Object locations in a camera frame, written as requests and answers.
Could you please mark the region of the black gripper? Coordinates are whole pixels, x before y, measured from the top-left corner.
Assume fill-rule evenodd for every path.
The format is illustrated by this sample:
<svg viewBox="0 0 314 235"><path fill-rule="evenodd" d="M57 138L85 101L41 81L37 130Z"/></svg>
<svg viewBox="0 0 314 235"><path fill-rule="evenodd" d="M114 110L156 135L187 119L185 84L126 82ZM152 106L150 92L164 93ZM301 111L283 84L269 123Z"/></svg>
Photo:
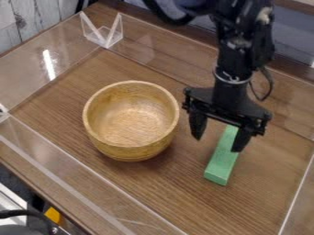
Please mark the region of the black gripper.
<svg viewBox="0 0 314 235"><path fill-rule="evenodd" d="M257 105L247 95L247 84L227 84L215 80L212 87L185 87L181 108L188 113L189 132L201 139L207 119L215 119L239 128L232 152L240 152L251 136L263 135L271 112Z"/></svg>

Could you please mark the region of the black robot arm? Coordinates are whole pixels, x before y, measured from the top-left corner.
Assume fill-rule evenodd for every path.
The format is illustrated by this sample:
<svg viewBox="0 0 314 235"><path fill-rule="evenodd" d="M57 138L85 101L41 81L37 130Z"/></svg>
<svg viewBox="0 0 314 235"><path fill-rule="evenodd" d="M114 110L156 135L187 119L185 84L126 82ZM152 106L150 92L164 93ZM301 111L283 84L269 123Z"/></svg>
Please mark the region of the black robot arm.
<svg viewBox="0 0 314 235"><path fill-rule="evenodd" d="M216 26L217 57L211 87L184 89L183 109L188 113L191 135L199 139L211 118L237 128L231 151L239 152L249 139L261 135L271 112L257 105L268 95L257 95L251 79L260 72L272 80L264 65L273 59L273 4L271 0L217 0L208 12Z"/></svg>

